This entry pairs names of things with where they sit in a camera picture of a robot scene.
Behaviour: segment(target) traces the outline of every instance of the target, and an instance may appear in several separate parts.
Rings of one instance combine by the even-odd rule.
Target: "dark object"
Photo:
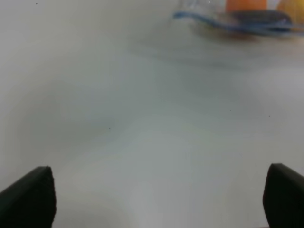
[[[241,25],[245,26],[265,26],[271,25],[267,28],[272,31],[288,31],[288,28],[280,28],[282,25],[291,25],[291,18],[277,10],[249,10],[236,11],[231,15]]]
[[[1,228],[50,228],[56,213],[50,167],[38,167],[0,193]]]
[[[304,177],[283,164],[272,164],[263,205],[270,228],[303,228]]]

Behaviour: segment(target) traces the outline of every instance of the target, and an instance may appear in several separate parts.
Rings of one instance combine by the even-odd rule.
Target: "white table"
[[[0,3],[0,187],[52,166],[54,228],[266,226],[269,165],[304,173],[301,45],[142,45],[175,4]]]

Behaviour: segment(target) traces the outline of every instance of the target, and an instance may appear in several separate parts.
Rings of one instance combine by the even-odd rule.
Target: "clear plastic container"
[[[181,0],[173,17],[233,33],[304,35],[304,0]]]

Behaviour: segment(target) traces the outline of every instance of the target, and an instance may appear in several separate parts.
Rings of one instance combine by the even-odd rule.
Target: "white surface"
[[[1,1],[0,187],[52,166],[55,228],[265,226],[268,166],[304,173],[301,62],[137,48],[175,4]]]

